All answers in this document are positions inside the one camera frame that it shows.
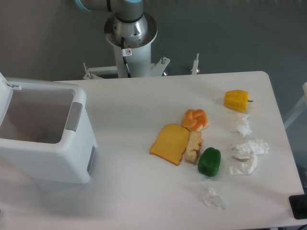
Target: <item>toy bread slice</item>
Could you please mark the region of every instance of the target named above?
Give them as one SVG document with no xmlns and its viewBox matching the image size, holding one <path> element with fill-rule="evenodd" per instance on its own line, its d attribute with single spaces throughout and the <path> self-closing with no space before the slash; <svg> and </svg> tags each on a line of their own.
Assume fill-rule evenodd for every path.
<svg viewBox="0 0 307 230">
<path fill-rule="evenodd" d="M 202 137 L 201 132 L 191 131 L 188 145 L 184 153 L 186 161 L 195 163 L 198 158 L 198 153 L 201 149 Z"/>
<path fill-rule="evenodd" d="M 190 133 L 186 128 L 177 124 L 168 124 L 161 130 L 149 153 L 174 165 L 179 165 L 189 136 Z"/>
</svg>

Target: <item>white table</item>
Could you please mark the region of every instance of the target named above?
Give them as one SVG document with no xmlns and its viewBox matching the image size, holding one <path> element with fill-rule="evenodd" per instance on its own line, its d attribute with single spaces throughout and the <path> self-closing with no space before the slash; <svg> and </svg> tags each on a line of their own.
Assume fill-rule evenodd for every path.
<svg viewBox="0 0 307 230">
<path fill-rule="evenodd" d="M 99 148 L 87 184 L 34 181 L 0 159 L 0 229 L 4 230 L 236 230 L 303 225 L 288 197 L 303 194 L 269 77 L 264 72 L 70 81 L 87 93 L 87 111 Z M 227 148 L 243 143 L 228 130 L 237 112 L 223 106 L 226 91 L 243 89 L 253 133 L 270 153 L 251 175 L 230 176 Z M 222 153 L 216 177 L 149 154 L 160 130 L 190 108 L 204 109 L 210 124 L 203 145 Z M 200 194 L 212 187 L 225 209 L 207 207 Z"/>
</svg>

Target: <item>orange bread roll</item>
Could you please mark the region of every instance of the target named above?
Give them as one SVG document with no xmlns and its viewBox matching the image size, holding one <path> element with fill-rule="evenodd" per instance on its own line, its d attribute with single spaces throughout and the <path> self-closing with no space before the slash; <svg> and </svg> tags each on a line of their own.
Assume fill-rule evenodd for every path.
<svg viewBox="0 0 307 230">
<path fill-rule="evenodd" d="M 189 131 L 177 124 L 168 124 L 149 150 L 150 154 L 179 165 L 189 140 Z"/>
<path fill-rule="evenodd" d="M 202 109 L 189 109 L 181 119 L 181 125 L 190 131 L 200 131 L 208 124 L 208 116 Z"/>
</svg>

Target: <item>black object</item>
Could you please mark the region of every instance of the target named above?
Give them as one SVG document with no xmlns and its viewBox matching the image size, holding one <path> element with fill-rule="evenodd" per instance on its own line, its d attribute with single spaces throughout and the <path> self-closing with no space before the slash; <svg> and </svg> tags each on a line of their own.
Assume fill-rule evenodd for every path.
<svg viewBox="0 0 307 230">
<path fill-rule="evenodd" d="M 112 12 L 112 9 L 111 9 L 111 0 L 106 0 L 106 7 L 107 7 L 107 11 Z"/>
<path fill-rule="evenodd" d="M 289 197 L 295 219 L 307 219 L 307 195 L 292 195 Z"/>
<path fill-rule="evenodd" d="M 300 228 L 298 228 L 297 230 L 302 230 L 304 227 L 306 227 L 307 226 L 307 224 L 305 224 L 305 225 L 303 225 L 303 226 L 301 226 Z"/>
</svg>

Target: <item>gray floor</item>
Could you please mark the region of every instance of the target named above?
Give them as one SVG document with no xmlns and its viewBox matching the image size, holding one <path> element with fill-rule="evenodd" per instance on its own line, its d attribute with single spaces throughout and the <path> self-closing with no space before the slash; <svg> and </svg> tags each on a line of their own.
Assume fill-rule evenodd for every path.
<svg viewBox="0 0 307 230">
<path fill-rule="evenodd" d="M 306 0 L 145 0 L 158 24 L 152 62 L 171 59 L 169 75 L 262 70 L 270 76 L 284 119 L 307 81 Z M 0 0 L 0 71 L 50 81 L 114 66 L 104 38 L 107 12 L 85 12 L 72 0 Z M 288 129 L 298 167 L 307 168 L 307 111 Z"/>
</svg>

